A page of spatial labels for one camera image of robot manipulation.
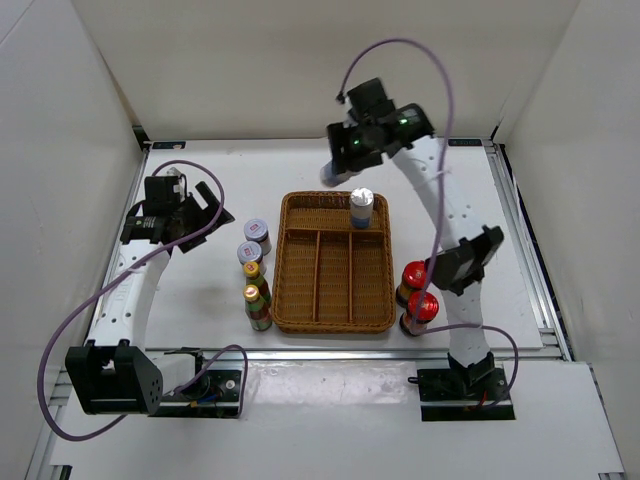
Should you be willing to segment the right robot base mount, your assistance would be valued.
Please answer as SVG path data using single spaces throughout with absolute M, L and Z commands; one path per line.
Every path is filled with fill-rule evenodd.
M 516 419 L 503 368 L 497 367 L 471 387 L 448 368 L 418 369 L 407 382 L 418 389 L 423 422 Z

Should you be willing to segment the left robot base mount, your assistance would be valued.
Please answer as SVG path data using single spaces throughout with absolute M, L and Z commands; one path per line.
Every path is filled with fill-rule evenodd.
M 239 354 L 242 366 L 224 366 L 221 357 Z M 155 413 L 156 417 L 239 419 L 244 408 L 248 376 L 248 355 L 239 345 L 229 345 L 206 358 L 201 349 L 183 347 L 166 352 L 161 360 L 188 359 L 186 379 L 178 384 L 178 392 L 167 393 Z

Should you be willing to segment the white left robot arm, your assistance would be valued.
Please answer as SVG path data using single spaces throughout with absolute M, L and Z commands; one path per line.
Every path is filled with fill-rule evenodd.
M 223 394 L 202 353 L 181 348 L 158 359 L 145 335 L 161 276 L 175 251 L 186 254 L 233 222 L 224 194 L 205 182 L 188 188 L 182 159 L 161 164 L 144 180 L 144 198 L 122 227 L 115 276 L 85 343 L 68 350 L 65 366 L 89 415 L 154 415 L 165 401 L 195 409 Z

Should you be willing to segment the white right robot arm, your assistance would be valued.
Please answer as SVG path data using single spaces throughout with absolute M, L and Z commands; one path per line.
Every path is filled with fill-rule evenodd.
M 475 214 L 446 167 L 450 137 L 437 138 L 416 104 L 396 108 L 383 100 L 371 107 L 343 103 L 346 118 L 331 129 L 331 170 L 344 182 L 389 158 L 410 185 L 436 231 L 425 259 L 427 285 L 441 292 L 450 334 L 449 387 L 460 399 L 480 393 L 495 369 L 481 306 L 485 267 L 504 241 L 498 226 Z

